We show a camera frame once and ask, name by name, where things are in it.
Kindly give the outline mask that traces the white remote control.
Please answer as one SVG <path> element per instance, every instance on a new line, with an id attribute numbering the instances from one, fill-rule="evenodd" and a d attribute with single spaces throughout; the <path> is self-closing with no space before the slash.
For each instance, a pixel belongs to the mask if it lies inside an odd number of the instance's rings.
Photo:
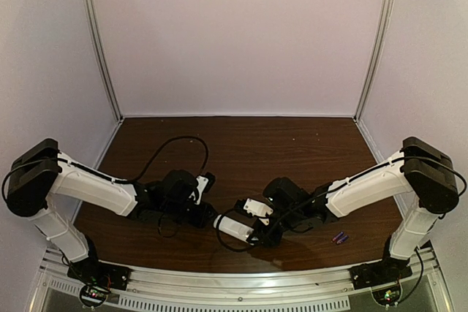
<path id="1" fill-rule="evenodd" d="M 245 243 L 253 233 L 253 229 L 251 227 L 222 215 L 218 215 L 215 218 L 213 227 L 214 229 L 218 229 L 220 232 Z"/>

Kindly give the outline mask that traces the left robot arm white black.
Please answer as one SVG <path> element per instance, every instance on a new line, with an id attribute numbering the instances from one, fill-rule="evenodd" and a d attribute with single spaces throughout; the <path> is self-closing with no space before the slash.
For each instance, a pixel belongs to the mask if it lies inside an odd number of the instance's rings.
<path id="1" fill-rule="evenodd" d="M 1 195 L 10 212 L 31 221 L 62 252 L 72 272 L 97 286 L 105 279 L 105 269 L 94 243 L 59 213 L 54 196 L 75 198 L 132 221 L 161 224 L 172 219 L 203 228 L 217 215 L 213 205 L 203 201 L 214 182 L 211 173 L 194 176 L 186 170 L 172 170 L 149 183 L 116 178 L 75 161 L 47 138 L 14 160 Z"/>

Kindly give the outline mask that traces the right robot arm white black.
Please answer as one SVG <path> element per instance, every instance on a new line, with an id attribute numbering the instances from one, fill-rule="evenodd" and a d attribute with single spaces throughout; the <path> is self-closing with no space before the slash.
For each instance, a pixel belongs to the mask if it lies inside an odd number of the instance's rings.
<path id="1" fill-rule="evenodd" d="M 255 221 L 247 241 L 275 247 L 286 231 L 307 232 L 384 199 L 412 194 L 412 206 L 374 266 L 375 278 L 389 284 L 408 265 L 436 221 L 456 208 L 463 194 L 457 183 L 463 180 L 448 155 L 417 137 L 408 137 L 386 161 L 312 192 L 286 177 L 272 180 L 263 191 L 272 211 Z"/>

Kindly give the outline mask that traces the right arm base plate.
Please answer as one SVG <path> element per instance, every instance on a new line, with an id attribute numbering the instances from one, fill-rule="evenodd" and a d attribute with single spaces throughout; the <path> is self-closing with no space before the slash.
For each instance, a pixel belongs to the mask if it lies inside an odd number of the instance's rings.
<path id="1" fill-rule="evenodd" d="M 380 260 L 353 266 L 349 269 L 354 290 L 397 282 L 412 275 L 408 261 L 395 262 Z"/>

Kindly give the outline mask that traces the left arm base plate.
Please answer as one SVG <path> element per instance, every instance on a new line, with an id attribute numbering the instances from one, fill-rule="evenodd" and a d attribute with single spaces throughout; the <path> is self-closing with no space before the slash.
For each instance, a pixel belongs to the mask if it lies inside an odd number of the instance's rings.
<path id="1" fill-rule="evenodd" d="M 69 278 L 84 284 L 125 291 L 129 281 L 130 268 L 96 261 L 91 258 L 71 262 L 67 271 Z"/>

